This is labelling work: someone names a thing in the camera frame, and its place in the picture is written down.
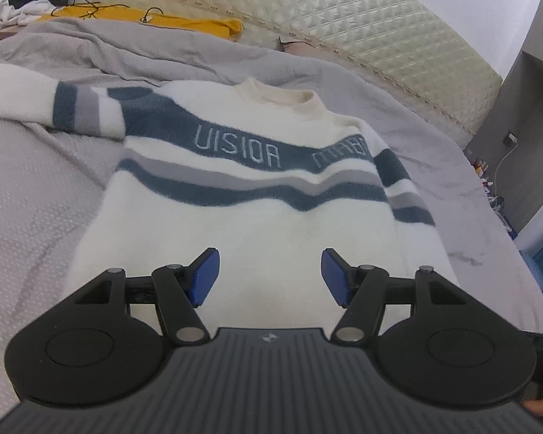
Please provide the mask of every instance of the dark blue stripe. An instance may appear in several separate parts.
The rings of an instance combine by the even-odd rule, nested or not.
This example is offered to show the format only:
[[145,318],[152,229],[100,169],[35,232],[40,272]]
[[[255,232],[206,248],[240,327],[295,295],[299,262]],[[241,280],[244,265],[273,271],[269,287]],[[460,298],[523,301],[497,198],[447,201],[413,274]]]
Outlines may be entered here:
[[319,195],[307,195],[290,186],[270,186],[251,191],[234,191],[209,186],[183,183],[149,174],[131,159],[123,159],[117,170],[129,171],[145,187],[169,199],[204,207],[226,207],[255,201],[257,199],[279,199],[302,212],[314,209],[334,199],[356,199],[386,202],[382,188],[368,184],[340,183]]
[[421,207],[405,207],[404,209],[392,209],[394,218],[404,223],[424,223],[434,225],[433,216]]
[[55,129],[74,132],[76,93],[74,85],[59,82],[56,86],[52,108],[52,125]]
[[226,158],[253,169],[303,169],[317,174],[345,158],[374,162],[360,134],[315,149],[209,123],[157,93],[119,102],[127,135],[167,141],[204,157]]
[[107,88],[106,93],[109,98],[116,99],[117,101],[126,101],[128,99],[148,96],[153,93],[153,90],[144,86],[124,86],[123,88]]
[[407,170],[390,149],[385,149],[376,155],[374,164],[384,187],[392,186],[401,179],[410,179]]

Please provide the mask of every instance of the white logo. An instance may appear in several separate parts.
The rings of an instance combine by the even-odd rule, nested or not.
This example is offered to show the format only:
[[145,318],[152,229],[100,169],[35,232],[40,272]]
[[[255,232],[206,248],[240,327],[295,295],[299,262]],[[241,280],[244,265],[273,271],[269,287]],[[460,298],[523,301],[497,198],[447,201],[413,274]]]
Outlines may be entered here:
[[277,339],[279,339],[279,338],[276,335],[274,335],[273,333],[270,333],[269,335],[262,336],[262,340],[264,340],[265,342],[274,342]]

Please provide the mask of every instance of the gray stripe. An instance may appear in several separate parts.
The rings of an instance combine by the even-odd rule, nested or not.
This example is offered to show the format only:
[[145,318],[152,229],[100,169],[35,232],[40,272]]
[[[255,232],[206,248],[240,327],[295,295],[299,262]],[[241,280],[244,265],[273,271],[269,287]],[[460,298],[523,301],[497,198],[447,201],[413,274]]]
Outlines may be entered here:
[[79,86],[75,108],[75,132],[101,136],[98,95],[88,86]]
[[378,175],[359,170],[339,171],[326,178],[322,183],[313,184],[305,179],[289,176],[270,179],[238,178],[225,173],[204,171],[203,169],[196,169],[190,166],[147,158],[139,155],[132,149],[126,149],[123,159],[133,160],[146,172],[159,178],[234,191],[252,191],[271,186],[290,186],[304,194],[315,196],[341,183],[358,183],[382,188],[382,182]]
[[388,203],[392,209],[406,209],[408,207],[418,207],[427,210],[426,204],[419,195],[414,192],[403,192],[402,194],[388,197]]

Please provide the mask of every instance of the mattress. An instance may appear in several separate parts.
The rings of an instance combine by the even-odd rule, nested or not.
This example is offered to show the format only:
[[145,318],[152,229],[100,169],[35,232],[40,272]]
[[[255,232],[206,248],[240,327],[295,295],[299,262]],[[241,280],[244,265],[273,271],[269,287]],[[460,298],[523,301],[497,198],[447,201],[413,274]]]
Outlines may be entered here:
[[[0,63],[96,86],[236,84],[252,76],[282,88],[313,89],[328,109],[365,120],[394,150],[464,290],[515,326],[543,333],[543,295],[458,146],[340,66],[208,34],[64,18],[1,41]],[[96,214],[120,148],[106,139],[0,120],[0,416],[16,402],[3,370],[4,348],[60,298],[74,248]]]
[[241,42],[273,47],[302,39],[376,74],[474,134],[501,78],[454,30],[417,0],[100,0],[161,7],[186,17],[236,17]]

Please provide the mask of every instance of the white cable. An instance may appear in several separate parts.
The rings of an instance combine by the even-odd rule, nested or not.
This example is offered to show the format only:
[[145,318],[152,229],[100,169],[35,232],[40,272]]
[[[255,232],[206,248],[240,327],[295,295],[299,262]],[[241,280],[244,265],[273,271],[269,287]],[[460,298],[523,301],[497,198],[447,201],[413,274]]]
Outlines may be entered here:
[[493,182],[494,182],[494,196],[497,197],[497,171],[498,171],[498,168],[499,166],[501,166],[501,163],[503,161],[505,161],[505,158],[507,158],[511,153],[513,153],[515,151],[515,149],[519,146],[519,143],[517,142],[515,144],[515,146],[513,147],[513,149],[507,153],[502,159],[500,162],[498,162],[498,165],[497,165],[497,168],[494,170],[494,179],[493,179]]

